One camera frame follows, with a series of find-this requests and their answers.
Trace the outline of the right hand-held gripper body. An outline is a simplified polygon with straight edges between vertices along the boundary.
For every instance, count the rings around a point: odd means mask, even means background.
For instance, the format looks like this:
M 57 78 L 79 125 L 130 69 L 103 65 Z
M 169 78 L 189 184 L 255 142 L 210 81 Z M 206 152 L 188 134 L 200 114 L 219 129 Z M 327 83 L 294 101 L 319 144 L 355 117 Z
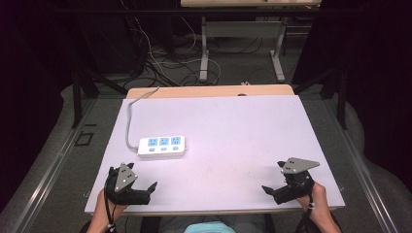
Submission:
M 293 199 L 309 195 L 312 192 L 314 180 L 308 170 L 318 167 L 319 162 L 291 157 L 281 168 L 286 185 L 275 190 L 274 200 L 277 204 L 287 203 Z

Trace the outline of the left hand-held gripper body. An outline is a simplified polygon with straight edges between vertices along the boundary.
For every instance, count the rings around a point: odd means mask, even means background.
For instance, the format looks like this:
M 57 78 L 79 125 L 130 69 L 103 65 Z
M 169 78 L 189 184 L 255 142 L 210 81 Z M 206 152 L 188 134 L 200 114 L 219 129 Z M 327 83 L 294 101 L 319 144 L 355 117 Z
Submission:
M 118 168 L 111 167 L 105 181 L 105 197 L 115 205 L 148 205 L 151 193 L 133 189 L 137 175 L 122 163 Z

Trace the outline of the person's right hand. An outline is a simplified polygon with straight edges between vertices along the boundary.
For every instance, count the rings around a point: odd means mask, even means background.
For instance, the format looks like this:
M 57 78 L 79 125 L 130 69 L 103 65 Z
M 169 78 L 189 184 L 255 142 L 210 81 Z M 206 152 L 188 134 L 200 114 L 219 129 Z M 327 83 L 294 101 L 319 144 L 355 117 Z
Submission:
M 309 217 L 312 220 L 324 219 L 329 214 L 326 188 L 319 183 L 314 183 L 311 195 L 299 197 L 297 202 L 304 212 L 310 211 Z

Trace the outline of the person's left hand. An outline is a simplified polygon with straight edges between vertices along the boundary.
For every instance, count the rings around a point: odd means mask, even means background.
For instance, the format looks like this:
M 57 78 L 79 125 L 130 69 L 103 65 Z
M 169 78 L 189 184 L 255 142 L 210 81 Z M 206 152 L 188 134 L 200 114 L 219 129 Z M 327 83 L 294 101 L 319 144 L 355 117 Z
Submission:
M 97 223 L 115 222 L 126 209 L 127 205 L 115 205 L 105 197 L 104 190 L 101 190 L 97 196 L 92 221 Z

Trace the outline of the white power strip blue sockets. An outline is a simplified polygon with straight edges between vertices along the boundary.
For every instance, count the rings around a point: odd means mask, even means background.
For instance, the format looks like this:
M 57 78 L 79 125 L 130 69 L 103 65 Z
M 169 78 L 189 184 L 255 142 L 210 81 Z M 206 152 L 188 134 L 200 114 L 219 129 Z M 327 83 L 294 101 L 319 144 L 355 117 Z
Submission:
M 176 157 L 185 155 L 187 149 L 184 136 L 150 137 L 139 141 L 137 154 L 143 158 Z

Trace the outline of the white table cover board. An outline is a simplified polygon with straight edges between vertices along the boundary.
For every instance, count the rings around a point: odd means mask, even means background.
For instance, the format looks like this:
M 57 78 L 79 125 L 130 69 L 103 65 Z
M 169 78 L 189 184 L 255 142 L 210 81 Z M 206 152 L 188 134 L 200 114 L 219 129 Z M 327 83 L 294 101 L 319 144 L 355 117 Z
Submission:
M 142 138 L 184 136 L 180 158 L 143 159 L 135 151 Z M 284 186 L 278 161 L 317 161 L 313 179 L 326 187 L 328 203 L 345 202 L 309 118 L 296 95 L 159 98 L 122 102 L 85 211 L 90 214 L 110 167 L 134 163 L 134 186 L 157 183 L 139 216 L 263 213 L 297 208 L 278 205 L 262 185 Z

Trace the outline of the person's teal garment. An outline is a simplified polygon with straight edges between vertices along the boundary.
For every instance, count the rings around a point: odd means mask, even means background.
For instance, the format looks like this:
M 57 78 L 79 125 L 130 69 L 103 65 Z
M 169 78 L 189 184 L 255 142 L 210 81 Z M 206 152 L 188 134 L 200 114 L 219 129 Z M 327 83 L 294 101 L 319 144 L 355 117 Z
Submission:
M 184 233 L 236 233 L 222 222 L 203 222 L 188 226 Z

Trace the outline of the black metal stand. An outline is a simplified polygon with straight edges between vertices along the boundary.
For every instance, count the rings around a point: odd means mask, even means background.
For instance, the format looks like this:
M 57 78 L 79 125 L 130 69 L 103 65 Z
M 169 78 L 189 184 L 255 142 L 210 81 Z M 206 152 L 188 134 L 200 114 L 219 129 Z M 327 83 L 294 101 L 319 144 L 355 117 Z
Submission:
M 82 94 L 84 93 L 87 97 L 93 99 L 97 98 L 100 94 L 95 82 L 103 83 L 120 94 L 127 93 L 124 87 L 117 85 L 85 65 L 74 65 L 71 74 L 74 104 L 73 128 L 76 128 L 83 118 Z
M 337 94 L 337 110 L 336 110 L 336 119 L 340 126 L 346 130 L 346 97 L 347 97 L 347 70 L 342 66 L 336 66 L 330 69 L 327 69 L 319 76 L 298 85 L 293 88 L 295 94 L 306 90 L 315 83 L 326 82 L 324 87 L 321 89 L 320 96 L 322 99 L 331 99 L 334 94 Z

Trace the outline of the aluminium floor rail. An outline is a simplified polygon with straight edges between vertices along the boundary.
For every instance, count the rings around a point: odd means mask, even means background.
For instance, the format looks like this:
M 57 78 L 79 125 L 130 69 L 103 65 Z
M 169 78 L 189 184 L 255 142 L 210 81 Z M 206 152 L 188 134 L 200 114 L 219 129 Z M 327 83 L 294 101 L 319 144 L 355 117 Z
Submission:
M 90 147 L 95 105 L 94 99 L 86 101 L 84 117 L 73 128 L 72 104 L 64 104 L 56 127 L 0 214 L 0 233 L 78 233 L 89 221 L 84 208 L 98 170 L 98 154 Z
M 357 178 L 362 187 L 363 193 L 371 207 L 375 218 L 377 219 L 383 233 L 398 233 L 386 205 L 383 202 L 375 183 L 371 179 L 371 174 L 367 168 L 361 153 L 356 148 L 353 140 L 347 129 L 344 129 L 342 124 L 337 119 L 337 109 L 334 107 L 332 100 L 325 100 L 324 105 L 331 117 L 339 135 L 342 137 L 346 149 L 349 152 L 349 160 L 357 175 Z

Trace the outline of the white metal frame desk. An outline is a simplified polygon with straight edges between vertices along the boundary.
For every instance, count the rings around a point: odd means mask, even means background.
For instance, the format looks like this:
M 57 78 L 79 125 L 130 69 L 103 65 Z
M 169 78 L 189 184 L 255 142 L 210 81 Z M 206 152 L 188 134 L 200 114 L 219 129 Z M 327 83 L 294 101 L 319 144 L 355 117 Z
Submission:
M 322 0 L 181 0 L 181 6 L 190 10 L 222 10 L 225 20 L 217 21 L 210 17 L 201 18 L 202 57 L 199 80 L 208 79 L 209 58 L 208 39 L 223 38 L 272 38 L 276 40 L 270 52 L 275 78 L 279 83 L 285 81 L 285 75 L 279 59 L 286 37 L 289 17 L 275 17 L 273 20 L 258 20 L 251 13 L 244 13 L 247 19 L 228 19 L 230 10 L 311 10 L 319 6 Z

